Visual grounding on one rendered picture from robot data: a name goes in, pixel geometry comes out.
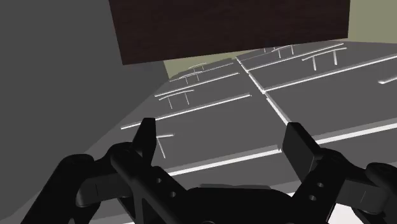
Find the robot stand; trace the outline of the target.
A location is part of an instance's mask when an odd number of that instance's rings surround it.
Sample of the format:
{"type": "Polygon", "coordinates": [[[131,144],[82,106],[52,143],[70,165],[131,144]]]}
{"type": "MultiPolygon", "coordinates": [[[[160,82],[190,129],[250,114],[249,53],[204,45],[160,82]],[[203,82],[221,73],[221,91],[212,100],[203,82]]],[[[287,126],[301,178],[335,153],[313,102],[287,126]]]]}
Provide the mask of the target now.
{"type": "Polygon", "coordinates": [[[351,0],[108,0],[123,64],[348,36],[351,0]]]}

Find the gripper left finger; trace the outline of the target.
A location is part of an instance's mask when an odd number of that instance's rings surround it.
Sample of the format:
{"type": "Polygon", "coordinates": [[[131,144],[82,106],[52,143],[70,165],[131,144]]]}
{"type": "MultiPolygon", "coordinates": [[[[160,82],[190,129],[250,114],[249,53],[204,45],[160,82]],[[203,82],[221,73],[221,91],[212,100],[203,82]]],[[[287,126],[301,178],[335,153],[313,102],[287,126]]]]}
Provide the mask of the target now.
{"type": "Polygon", "coordinates": [[[189,224],[178,201],[186,190],[151,162],[157,146],[154,118],[145,118],[131,142],[116,143],[100,159],[64,157],[20,224],[89,224],[101,203],[117,199],[135,224],[189,224]]]}

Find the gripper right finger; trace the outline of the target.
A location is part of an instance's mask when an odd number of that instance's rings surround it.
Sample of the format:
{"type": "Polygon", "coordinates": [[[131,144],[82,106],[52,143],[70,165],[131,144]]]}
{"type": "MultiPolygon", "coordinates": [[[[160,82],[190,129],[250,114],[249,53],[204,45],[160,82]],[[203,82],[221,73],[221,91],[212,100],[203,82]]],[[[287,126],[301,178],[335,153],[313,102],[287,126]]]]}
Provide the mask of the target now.
{"type": "Polygon", "coordinates": [[[362,169],[340,152],[320,147],[298,122],[287,124],[282,152],[301,181],[292,223],[329,224],[342,204],[363,224],[397,224],[397,167],[371,162],[362,169]]]}

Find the grey chest of drawers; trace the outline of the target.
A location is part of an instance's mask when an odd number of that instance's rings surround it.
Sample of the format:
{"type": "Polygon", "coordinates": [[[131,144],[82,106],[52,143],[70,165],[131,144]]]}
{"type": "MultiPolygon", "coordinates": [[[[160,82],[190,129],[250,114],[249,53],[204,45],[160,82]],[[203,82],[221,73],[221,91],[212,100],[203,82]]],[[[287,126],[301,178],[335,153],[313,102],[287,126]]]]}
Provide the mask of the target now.
{"type": "Polygon", "coordinates": [[[258,49],[180,72],[89,150],[101,158],[156,120],[153,164],[185,188],[294,192],[317,159],[288,143],[301,123],[356,168],[397,165],[397,44],[322,41],[258,49]]]}

